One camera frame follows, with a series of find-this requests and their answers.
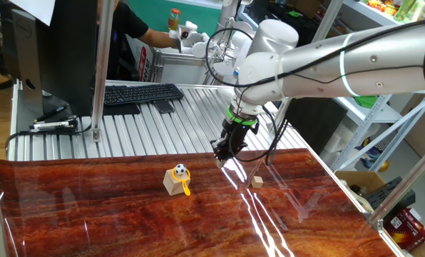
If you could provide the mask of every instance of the person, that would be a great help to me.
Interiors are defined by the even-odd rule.
[[[98,0],[98,24],[100,24],[101,5],[101,0]],[[127,4],[115,0],[110,53],[108,57],[108,71],[106,74],[107,79],[119,79],[119,58],[121,57],[123,40],[126,34],[152,47],[176,47],[175,41],[169,37],[168,33],[152,30],[144,21],[133,13]]]

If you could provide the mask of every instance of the bottle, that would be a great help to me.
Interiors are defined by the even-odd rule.
[[[170,18],[168,19],[168,29],[176,30],[178,29],[178,24],[180,20],[181,11],[178,9],[171,9]]]
[[[406,18],[404,18],[403,22],[409,23],[409,22],[417,21],[424,7],[425,7],[425,1],[417,0],[415,4],[412,6],[412,8],[409,10],[409,12],[407,13]]]
[[[404,0],[401,7],[399,7],[398,12],[395,14],[394,19],[396,21],[403,21],[404,18],[406,18],[407,13],[411,9],[411,7],[414,5],[415,0]]]

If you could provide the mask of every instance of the black shirt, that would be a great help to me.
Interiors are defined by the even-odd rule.
[[[113,15],[107,79],[118,79],[119,58],[126,34],[135,39],[146,34],[148,29],[148,25],[135,15],[127,4],[118,4]]]

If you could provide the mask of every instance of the red box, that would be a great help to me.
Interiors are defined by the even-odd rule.
[[[412,251],[425,242],[424,225],[419,221],[419,215],[412,208],[405,208],[398,212],[384,228],[406,251]]]

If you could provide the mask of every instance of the white paper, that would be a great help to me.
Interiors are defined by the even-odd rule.
[[[56,0],[10,0],[46,25],[51,24]]]

